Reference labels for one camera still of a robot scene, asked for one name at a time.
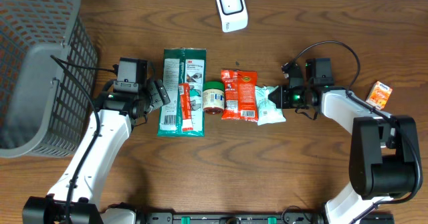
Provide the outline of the small orange tissue box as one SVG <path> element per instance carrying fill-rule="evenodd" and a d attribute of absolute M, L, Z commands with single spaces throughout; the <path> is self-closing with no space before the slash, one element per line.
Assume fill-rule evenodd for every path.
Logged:
<path fill-rule="evenodd" d="M 386 84 L 377 81 L 371 88 L 366 103 L 375 107 L 378 110 L 385 108 L 393 89 Z"/>

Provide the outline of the green lid glass jar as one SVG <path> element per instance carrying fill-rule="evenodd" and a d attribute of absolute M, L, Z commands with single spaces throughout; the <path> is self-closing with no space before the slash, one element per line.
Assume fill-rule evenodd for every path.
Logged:
<path fill-rule="evenodd" d="M 225 109 L 225 86 L 210 81 L 203 85 L 203 111 L 206 114 L 222 114 Z"/>

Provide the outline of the red candy bar wrapper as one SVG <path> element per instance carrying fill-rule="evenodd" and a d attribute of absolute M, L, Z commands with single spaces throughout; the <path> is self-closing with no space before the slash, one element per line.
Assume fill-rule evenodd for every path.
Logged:
<path fill-rule="evenodd" d="M 193 130 L 192 114 L 191 114 L 191 101 L 190 101 L 190 87 L 188 83 L 179 84 L 179 94 L 181 101 L 182 124 L 181 129 L 183 132 Z"/>

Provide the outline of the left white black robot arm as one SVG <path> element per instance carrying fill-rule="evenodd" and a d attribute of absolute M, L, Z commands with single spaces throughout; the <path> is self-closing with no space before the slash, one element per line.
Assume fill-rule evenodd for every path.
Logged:
<path fill-rule="evenodd" d="M 146 86 L 110 80 L 96 100 L 88 129 L 67 169 L 45 197 L 30 197 L 24 223 L 144 223 L 137 209 L 120 203 L 100 212 L 101 194 L 114 159 L 139 118 L 170 102 L 161 80 Z"/>

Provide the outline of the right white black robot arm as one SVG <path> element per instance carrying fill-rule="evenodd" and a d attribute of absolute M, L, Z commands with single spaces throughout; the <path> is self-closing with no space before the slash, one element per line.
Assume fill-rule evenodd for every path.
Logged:
<path fill-rule="evenodd" d="M 320 213 L 297 206 L 282 213 L 282 221 L 303 223 L 366 223 L 381 205 L 406 203 L 423 182 L 417 127 L 410 116 L 394 116 L 370 107 L 353 92 L 338 86 L 281 86 L 268 96 L 280 109 L 303 114 L 314 108 L 351 134 L 350 182 L 327 201 Z"/>

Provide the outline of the mint green wipes pack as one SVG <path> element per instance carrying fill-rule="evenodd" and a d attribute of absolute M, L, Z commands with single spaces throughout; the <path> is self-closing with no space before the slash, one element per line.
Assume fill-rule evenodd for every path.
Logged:
<path fill-rule="evenodd" d="M 257 104 L 258 126 L 286 121 L 282 110 L 276 108 L 276 105 L 268 99 L 268 96 L 277 88 L 277 86 L 255 87 L 255 101 Z"/>

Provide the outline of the green white gloves package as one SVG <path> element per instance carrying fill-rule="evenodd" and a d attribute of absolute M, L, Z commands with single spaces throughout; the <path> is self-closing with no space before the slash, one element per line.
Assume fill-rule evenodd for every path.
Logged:
<path fill-rule="evenodd" d="M 204 136 L 206 49 L 164 50 L 163 84 L 169 104 L 160 110 L 159 136 Z"/>

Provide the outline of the grey plastic mesh basket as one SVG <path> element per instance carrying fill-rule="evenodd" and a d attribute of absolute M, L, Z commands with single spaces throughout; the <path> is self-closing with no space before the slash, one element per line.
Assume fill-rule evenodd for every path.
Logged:
<path fill-rule="evenodd" d="M 1 156 L 73 154 L 98 56 L 81 0 L 1 0 Z"/>

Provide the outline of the white barcode scanner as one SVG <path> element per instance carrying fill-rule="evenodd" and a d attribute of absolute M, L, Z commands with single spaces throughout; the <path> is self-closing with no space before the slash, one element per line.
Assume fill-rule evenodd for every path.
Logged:
<path fill-rule="evenodd" d="M 216 0 L 224 33 L 245 29 L 249 16 L 245 0 Z"/>

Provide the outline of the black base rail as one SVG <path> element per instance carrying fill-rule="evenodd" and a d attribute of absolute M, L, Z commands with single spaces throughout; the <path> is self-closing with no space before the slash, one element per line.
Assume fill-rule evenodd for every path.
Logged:
<path fill-rule="evenodd" d="M 142 223 L 142 224 L 281 224 L 311 223 L 302 213 L 286 213 L 283 217 L 275 214 L 172 214 L 172 213 L 133 213 L 116 216 L 119 209 L 109 209 L 102 214 L 104 223 Z"/>

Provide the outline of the orange red snack bag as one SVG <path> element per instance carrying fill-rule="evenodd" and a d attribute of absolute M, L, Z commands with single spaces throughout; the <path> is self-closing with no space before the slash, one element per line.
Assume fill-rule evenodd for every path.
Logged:
<path fill-rule="evenodd" d="M 257 122 L 257 72 L 221 70 L 221 80 L 225 86 L 225 109 L 221 119 Z"/>

